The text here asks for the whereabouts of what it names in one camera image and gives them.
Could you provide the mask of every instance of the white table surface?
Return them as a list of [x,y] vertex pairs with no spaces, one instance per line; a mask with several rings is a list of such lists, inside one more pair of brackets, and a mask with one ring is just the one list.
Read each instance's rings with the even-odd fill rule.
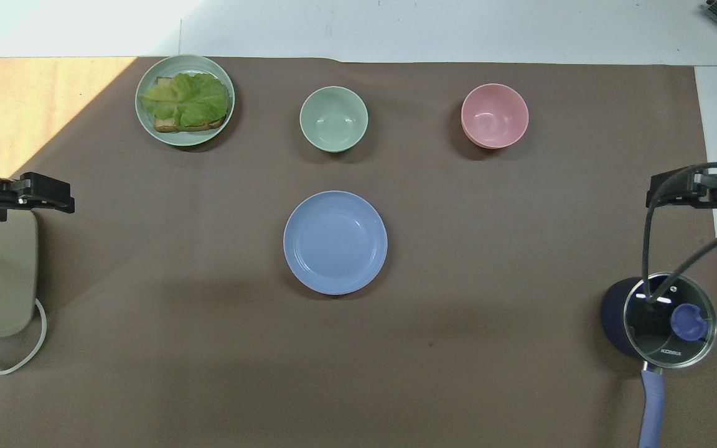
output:
[[703,3],[5,0],[0,57],[189,53],[345,62],[693,65],[708,159],[717,161],[717,25],[703,15]]

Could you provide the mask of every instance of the bowl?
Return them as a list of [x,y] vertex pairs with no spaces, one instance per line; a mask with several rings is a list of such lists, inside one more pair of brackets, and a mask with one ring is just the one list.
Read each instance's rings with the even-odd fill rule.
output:
[[461,105],[464,134],[474,144],[487,149],[515,144],[527,130],[529,120],[524,99],[507,85],[478,86]]
[[301,107],[301,131],[327,152],[356,145],[367,131],[367,106],[349,88],[331,85],[311,93]]
[[[156,84],[157,77],[173,77],[179,73],[187,73],[193,76],[196,73],[208,73],[216,77],[225,87],[230,104],[228,104],[228,111],[225,114],[223,124],[221,124],[219,128],[210,129],[208,131],[194,131],[194,133],[188,133],[187,131],[160,133],[154,129],[154,116],[143,108],[143,105],[140,104],[139,96]],[[221,66],[207,57],[194,54],[180,54],[179,56],[166,57],[146,71],[142,79],[140,79],[139,84],[137,84],[137,91],[134,93],[134,110],[137,112],[137,119],[140,121],[140,124],[142,124],[147,133],[154,136],[154,138],[165,144],[188,147],[202,144],[220,133],[220,131],[225,128],[225,125],[228,124],[228,120],[231,119],[236,100],[236,96],[234,96],[234,84]]]

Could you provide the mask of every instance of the sandwich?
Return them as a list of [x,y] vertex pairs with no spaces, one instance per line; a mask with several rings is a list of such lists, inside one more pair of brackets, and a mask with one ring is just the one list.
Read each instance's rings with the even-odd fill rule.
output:
[[156,85],[138,99],[154,116],[154,129],[160,133],[217,129],[230,104],[227,89],[209,73],[157,77]]

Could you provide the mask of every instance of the light green bowl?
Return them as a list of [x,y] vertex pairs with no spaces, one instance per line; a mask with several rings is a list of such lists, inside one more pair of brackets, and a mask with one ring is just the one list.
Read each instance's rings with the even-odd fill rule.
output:
[[367,131],[367,106],[349,88],[331,85],[311,93],[301,107],[301,131],[311,144],[341,152]]

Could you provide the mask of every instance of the light green plate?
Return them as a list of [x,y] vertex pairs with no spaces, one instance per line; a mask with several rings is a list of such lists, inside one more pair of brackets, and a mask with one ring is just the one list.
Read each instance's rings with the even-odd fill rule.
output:
[[[219,128],[210,129],[208,131],[196,131],[195,133],[185,133],[185,131],[179,131],[179,133],[159,133],[159,131],[154,129],[154,116],[140,105],[138,96],[156,84],[157,77],[173,77],[179,73],[189,73],[191,75],[196,73],[209,73],[216,77],[217,80],[220,80],[222,85],[225,86],[225,90],[228,91],[228,111],[225,114],[223,124]],[[225,128],[225,125],[228,124],[228,120],[231,119],[235,102],[234,84],[231,83],[231,78],[228,77],[228,74],[225,73],[223,68],[211,59],[193,54],[180,54],[179,56],[166,57],[160,60],[160,62],[155,63],[154,66],[149,68],[146,74],[143,75],[140,83],[137,84],[137,92],[134,94],[134,110],[137,111],[137,119],[140,120],[140,124],[157,140],[174,146],[202,144],[216,136]]]
[[341,152],[367,131],[367,106],[349,88],[331,85],[314,91],[301,107],[301,131],[314,146]]

